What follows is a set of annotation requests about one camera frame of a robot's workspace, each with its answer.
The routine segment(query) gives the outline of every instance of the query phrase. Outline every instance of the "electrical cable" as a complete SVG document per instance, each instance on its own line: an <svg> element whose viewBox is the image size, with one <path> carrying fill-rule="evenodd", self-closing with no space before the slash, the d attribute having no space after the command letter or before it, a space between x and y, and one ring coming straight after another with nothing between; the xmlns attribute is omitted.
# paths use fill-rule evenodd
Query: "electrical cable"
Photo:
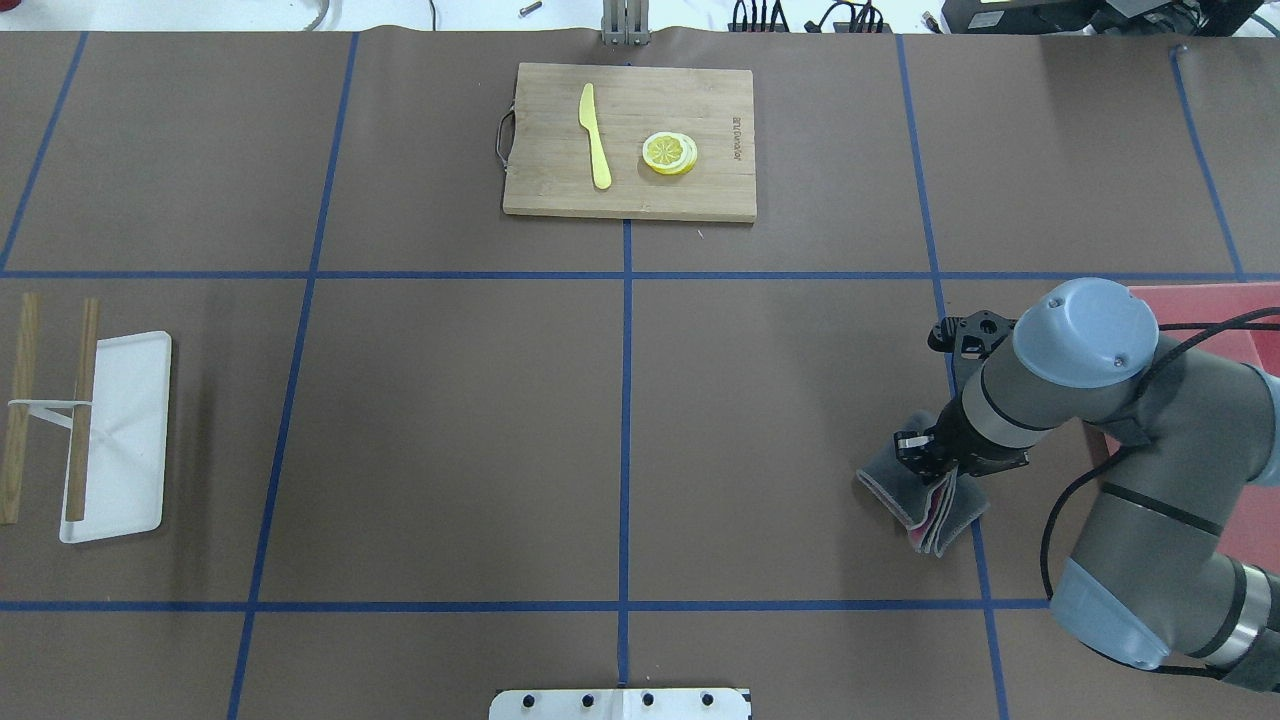
<svg viewBox="0 0 1280 720"><path fill-rule="evenodd" d="M1280 28L1277 28L1276 26L1271 24L1271 22L1267 20L1266 18L1263 18L1262 15L1257 15L1257 14L1249 15L1249 19L1253 20L1253 22L1256 22L1256 23L1258 23L1260 26L1267 28L1268 31L1271 31L1271 35L1274 35L1276 37L1280 37Z"/></svg>
<svg viewBox="0 0 1280 720"><path fill-rule="evenodd" d="M1169 331L1207 331L1216 325L1217 323L1166 323L1160 325L1162 332ZM1280 323L1248 323L1240 325L1238 329L1242 331L1280 331Z"/></svg>
<svg viewBox="0 0 1280 720"><path fill-rule="evenodd" d="M822 14L822 18L817 23L809 20L804 24L805 32L822 32L822 26L827 23L827 18L841 5L849 6L849 32L884 32L884 14L879 12L879 8L874 8L870 0L867 0L867 3L836 0L827 8L827 12ZM873 23L876 24L876 29L872 29Z"/></svg>
<svg viewBox="0 0 1280 720"><path fill-rule="evenodd" d="M315 28L320 27L320 23L324 22L325 15L328 14L329 14L329 0L320 0L320 12L316 13L316 19L311 20L311 23L307 24L307 27L302 28L302 32L311 32Z"/></svg>
<svg viewBox="0 0 1280 720"><path fill-rule="evenodd" d="M1196 333L1194 336L1183 341L1169 352L1161 355L1158 359L1156 359L1155 363L1151 364L1151 368L1146 372L1146 374L1142 375L1142 379L1138 380L1138 388L1134 391L1133 398L1135 401L1142 398L1142 396L1146 395L1147 388L1151 387L1151 382L1156 378L1156 375L1160 374L1161 370L1167 368L1174 360L1181 357L1183 354L1187 352L1188 350L1196 347L1197 345L1204 342L1206 340L1219 333L1226 331L1242 329L1244 325L1249 323L1249 320L1257 320L1260 318L1272 318L1276 315L1280 315L1280 307L1260 307L1257 310L1252 310L1249 313L1244 313L1234 318L1222 320L1221 323L1217 323Z"/></svg>
<svg viewBox="0 0 1280 720"><path fill-rule="evenodd" d="M1192 23L1192 29L1189 35L1196 35L1197 32L1199 32L1202 27L1204 27L1204 10L1202 10L1201 8L1196 8L1194 10L1192 10L1192 8L1181 3L1175 3L1174 5L1170 6L1170 10L1187 18L1187 22Z"/></svg>
<svg viewBox="0 0 1280 720"><path fill-rule="evenodd" d="M1170 363L1180 357L1192 347L1196 347L1197 345L1204 342L1206 340L1226 331L1272 331L1272 332L1280 331L1280 323L1251 323L1251 320L1256 320L1258 318L1270 318L1275 315L1280 315L1280 307L1260 307L1257 310L1252 310L1249 313L1243 313L1234 318L1229 318L1226 320L1222 320L1221 323L1167 323L1160 325L1160 329L1162 331L1201 329L1202 332L1179 343L1172 350L1162 355L1156 363L1152 364L1151 369L1147 370L1143 378L1138 382L1138 389L1134 392L1134 401L1142 397L1142 393L1146 392L1147 387L1151 384L1151 379L1160 370L1167 368ZM1052 579L1050 579L1048 574L1048 551L1053 541L1053 528L1057 525L1059 515L1062 512L1062 509L1066 506L1066 502L1071 498L1073 495L1075 495L1084 486L1093 482L1093 479L1096 479L1098 475L1102 475L1103 473L1107 473L1108 470L1119 465L1120 461L1128 457L1129 454L1133 451L1134 447L1132 446L1121 447L1115 452L1115 455L1107 457L1101 465L1093 468L1092 470L1084 473L1079 478L1071 480L1071 483L1062 489L1062 492L1057 496L1057 500L1053 502L1053 507L1052 510L1050 510L1048 518L1046 518L1044 520L1044 532L1041 534L1041 551L1039 551L1041 583L1044 585L1044 597L1047 600L1053 600L1053 582ZM1140 667L1134 667L1125 662L1120 662L1119 660L1110 657L1102 652L1098 652L1092 647L1089 647L1089 650L1093 651L1094 655L1105 657L1106 660L1116 665L1120 665L1121 667L1140 670ZM1219 670L1216 667L1185 667L1180 665L1161 665L1160 667L1155 667L1152 670L1146 670L1146 671L1157 675L1185 675L1193 678L1210 678L1213 680L1221 680L1224 676L1226 676L1225 670ZM1271 692L1280 693L1280 685L1271 688Z"/></svg>
<svg viewBox="0 0 1280 720"><path fill-rule="evenodd" d="M773 4L773 14L769 15L769 32L777 31L780 17L782 18L782 32L791 32L791 26L787 24L787 14L782 10L782 0L777 0Z"/></svg>
<svg viewBox="0 0 1280 720"><path fill-rule="evenodd" d="M849 8L849 23L852 24L855 13L858 12L858 5L854 5L852 3L845 3L844 0L837 0L836 3L832 3L829 8L827 8L827 12L822 14L822 19L819 19L817 23L813 20L806 22L804 24L805 31L822 32L822 26L826 24L827 18L831 17L831 13L833 13L836 8L841 6Z"/></svg>

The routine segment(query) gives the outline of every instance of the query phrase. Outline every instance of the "yellow knife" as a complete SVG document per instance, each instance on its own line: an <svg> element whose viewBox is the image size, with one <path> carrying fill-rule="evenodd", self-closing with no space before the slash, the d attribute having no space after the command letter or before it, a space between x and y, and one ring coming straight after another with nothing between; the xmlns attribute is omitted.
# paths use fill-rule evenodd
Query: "yellow knife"
<svg viewBox="0 0 1280 720"><path fill-rule="evenodd" d="M595 123L595 86L591 83L582 86L582 99L577 101L577 123L591 137L591 182L600 190L608 190L613 184L613 176L609 174L609 161L604 159L604 146L600 145L600 127Z"/></svg>

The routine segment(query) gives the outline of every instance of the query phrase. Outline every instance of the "wooden cutting board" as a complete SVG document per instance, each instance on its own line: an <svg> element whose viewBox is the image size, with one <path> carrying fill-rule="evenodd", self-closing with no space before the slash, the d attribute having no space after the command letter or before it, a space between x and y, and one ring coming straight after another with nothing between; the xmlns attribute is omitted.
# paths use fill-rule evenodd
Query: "wooden cutting board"
<svg viewBox="0 0 1280 720"><path fill-rule="evenodd" d="M591 183L582 86L613 186ZM750 70L521 63L502 209L511 215L755 222L755 94ZM659 176L640 158L658 131L698 143L698 164Z"/></svg>

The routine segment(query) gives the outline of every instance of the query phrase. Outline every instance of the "blue tape line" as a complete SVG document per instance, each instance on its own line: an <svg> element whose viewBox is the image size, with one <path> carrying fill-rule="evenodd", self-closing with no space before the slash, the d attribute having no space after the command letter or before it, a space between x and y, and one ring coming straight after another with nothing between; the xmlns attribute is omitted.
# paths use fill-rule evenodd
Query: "blue tape line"
<svg viewBox="0 0 1280 720"><path fill-rule="evenodd" d="M911 76L906 68L906 46L901 35L897 41L897 72L902 78L902 105L906 110L906 132L911 138L911 163L915 165L915 195L920 201L920 223L924 227L924 249L929 255L929 273L933 279L933 305L938 319L946 316L942 301L942 278L938 268L938 250L933 242L933 213L929 211L929 192L924 184L924 160L920 158L920 136L915 126L915 104L911 101Z"/></svg>
<svg viewBox="0 0 1280 720"><path fill-rule="evenodd" d="M5 270L0 278L32 281L301 281L306 270Z"/></svg>
<svg viewBox="0 0 1280 720"><path fill-rule="evenodd" d="M1235 273L1152 273L1129 270L1059 270L1059 272L1024 272L1024 270L942 270L938 273L942 279L948 281L1069 281L1074 278L1107 278L1112 281L1234 281Z"/></svg>
<svg viewBox="0 0 1280 720"><path fill-rule="evenodd" d="M236 720L239 715L239 698L244 691L244 670L248 667L248 648L253 639L252 606L244 612L244 624L241 626L241 644L236 651L236 674L232 675L230 700L227 702L227 720Z"/></svg>
<svg viewBox="0 0 1280 720"><path fill-rule="evenodd" d="M978 559L978 587L983 600L983 620L987 625L987 650L991 653L991 678L996 688L996 707L1000 720L1009 720L1009 697L1005 692L1005 667L1000 660L1000 635L996 633L996 611L991 603L991 577L987 573L987 550L982 541L982 519L973 521L973 555ZM1048 601L1041 607L1048 607Z"/></svg>
<svg viewBox="0 0 1280 720"><path fill-rule="evenodd" d="M920 140L915 124L915 109L911 102L911 78L906 64L906 46L902 36L895 36L897 41L897 67L902 76L902 101L906 105L906 127L911 136L911 159L915 161L915 187L920 197L920 218L924 223L924 242L929 252L929 268L933 272L933 302L937 309L938 320L946 316L946 301L942 296L942 269L938 265L937 246L933 238L933 220L929 213L929 195L924 184L924 161L920 156ZM951 356L946 357L947 384L952 397L956 393L955 374L951 372ZM991 653L991 674L996 685L996 705L1000 710L1000 720L1009 720L1009 703L1005 700L1005 673L1000 661L1000 639L996 635L996 618L991 609L991 582L987 574L987 556L982 544L982 521L974 520L972 525L974 557L978 564L978 585L982 589L983 615L987 625L987 647Z"/></svg>
<svg viewBox="0 0 1280 720"><path fill-rule="evenodd" d="M618 468L618 687L631 675L631 220L622 220L622 418Z"/></svg>
<svg viewBox="0 0 1280 720"><path fill-rule="evenodd" d="M632 612L879 612L983 610L980 600L635 600Z"/></svg>
<svg viewBox="0 0 1280 720"><path fill-rule="evenodd" d="M493 614L493 612L614 612L612 600L535 601L426 601L426 602L259 602L257 612L356 612L356 614Z"/></svg>
<svg viewBox="0 0 1280 720"><path fill-rule="evenodd" d="M623 281L621 272L541 270L0 270L0 279L32 281ZM1235 281L1235 273L1160 273L1129 270L671 270L634 272L632 281L1066 281L1079 277L1114 281L1219 282ZM1247 279L1275 281L1280 273L1245 273Z"/></svg>
<svg viewBox="0 0 1280 720"><path fill-rule="evenodd" d="M253 615L259 592L262 587L262 568L266 564L266 547L271 537L271 521L275 515L275 498L280 487L280 470L284 466L284 447L289 439L289 423L293 418L293 398L298 387L298 373L302 369L302 352L307 341L307 325L311 320L311 302L315 296L316 273L320 269L320 252L324 249L324 229L329 218L329 199L333 195L333 178L338 170L338 151L342 147L342 128L347 118L347 101L351 97L351 78L356 70L356 51L360 47L360 33L351 33L351 46L347 50L347 72L342 81L342 96L338 100L338 117L334 120L333 142L329 147L329 167L325 170L324 191L320 195L320 210L316 215L316 234L311 246L311 264L306 290L302 292L302 310L298 314L298 331L293 341L293 359L289 363L289 380L284 389L284 406L280 410L280 429L275 439L275 455L271 459L271 475L266 486L266 502L262 507L262 524L257 533L257 551L253 557L253 575L250 580L248 610L244 612L244 629L241 633L241 647L236 657L236 674L232 679L230 698L227 703L227 719L236 720L239 714L241 691L244 685L244 671L248 667L250 646L253 641Z"/></svg>
<svg viewBox="0 0 1280 720"><path fill-rule="evenodd" d="M244 612L247 602L150 600L9 600L0 612Z"/></svg>
<svg viewBox="0 0 1280 720"><path fill-rule="evenodd" d="M637 281L927 281L919 270L672 270L632 273Z"/></svg>
<svg viewBox="0 0 1280 720"><path fill-rule="evenodd" d="M321 270L323 281L621 281L617 272L540 272L540 270Z"/></svg>
<svg viewBox="0 0 1280 720"><path fill-rule="evenodd" d="M1174 86L1178 88L1178 101L1183 105L1183 119L1187 120L1187 135L1192 138L1192 150L1196 151L1196 161L1199 163L1201 174L1204 176L1204 187L1208 188L1208 199L1213 204L1213 214L1217 215L1217 227L1222 231L1222 241L1226 243L1226 254L1231 256L1231 266L1235 268L1235 281L1245 282L1244 264L1240 263L1240 254L1235 250L1235 240L1231 237L1231 227L1226 222L1226 211L1222 209L1222 199L1217 193L1217 183L1213 182L1213 173L1208 169L1208 160L1204 158L1204 149L1201 146L1199 131L1196 129L1196 118L1192 117L1192 104L1187 99L1187 86L1183 83L1183 69L1178 64L1178 55L1185 50L1184 45L1175 45L1169 51L1169 67L1174 70Z"/></svg>
<svg viewBox="0 0 1280 720"><path fill-rule="evenodd" d="M13 252L13 245L18 240L18 228L22 225L22 215L27 211L27 201L31 200L31 192L36 188L36 178L40 177L40 167L45 163L45 152L49 151L49 143L54 140L54 128L58 127L58 118L63 114L63 105L67 102L67 95L72 90L72 79L76 78L76 70L79 68L81 58L84 56L84 44L88 42L88 32L82 32L79 41L76 44L76 53L72 54L72 64L67 68L67 76L63 78L63 87L58 91L58 100L54 102L54 111L49 115L49 123L45 126L45 136L40 138L40 147L36 150L36 160L31 164L31 173L27 174L27 184L22 188L22 195L18 197L18 208L13 211L13 223L9 224L9 236L5 237L4 250L0 250L0 270L3 270L9 264L9 255Z"/></svg>
<svg viewBox="0 0 1280 720"><path fill-rule="evenodd" d="M334 612L334 614L493 614L617 612L614 600L532 601L0 601L0 612ZM877 612L937 610L1048 610L1044 598L965 600L628 600L628 612Z"/></svg>

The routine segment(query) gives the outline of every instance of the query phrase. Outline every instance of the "red surface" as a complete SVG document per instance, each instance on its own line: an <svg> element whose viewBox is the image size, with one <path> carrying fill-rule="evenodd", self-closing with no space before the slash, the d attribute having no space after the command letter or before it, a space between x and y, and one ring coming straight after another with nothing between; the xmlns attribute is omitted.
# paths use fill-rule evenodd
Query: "red surface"
<svg viewBox="0 0 1280 720"><path fill-rule="evenodd" d="M1129 288L1147 301L1161 323L1216 323L1257 307L1280 305L1280 283L1148 286ZM1260 322L1280 322L1265 318ZM1194 331L1169 333L1185 340ZM1257 365L1280 375L1280 333L1228 331L1204 341L1202 350ZM1115 445L1107 439L1115 451ZM1219 552L1242 562L1280 571L1280 488L1247 487L1235 503Z"/></svg>

